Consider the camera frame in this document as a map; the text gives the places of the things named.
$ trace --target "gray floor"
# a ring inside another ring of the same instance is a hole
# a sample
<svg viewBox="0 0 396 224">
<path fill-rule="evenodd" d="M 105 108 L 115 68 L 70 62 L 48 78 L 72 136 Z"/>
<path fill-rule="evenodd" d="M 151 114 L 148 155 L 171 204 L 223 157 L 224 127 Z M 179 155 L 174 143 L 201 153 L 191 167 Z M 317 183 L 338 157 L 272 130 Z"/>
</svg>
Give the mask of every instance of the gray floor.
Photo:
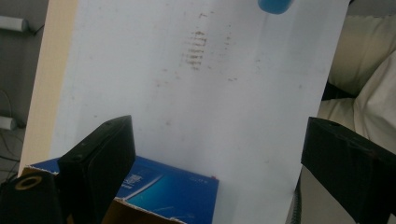
<svg viewBox="0 0 396 224">
<path fill-rule="evenodd" d="M 37 31 L 45 23 L 47 7 L 48 0 L 0 0 L 0 16 L 24 18 Z M 0 116 L 12 117 L 20 126 L 15 131 L 0 131 L 0 156 L 13 160 L 21 157 L 44 29 L 36 35 L 0 30 Z M 18 167 L 15 161 L 0 159 L 0 183 Z"/>
</svg>

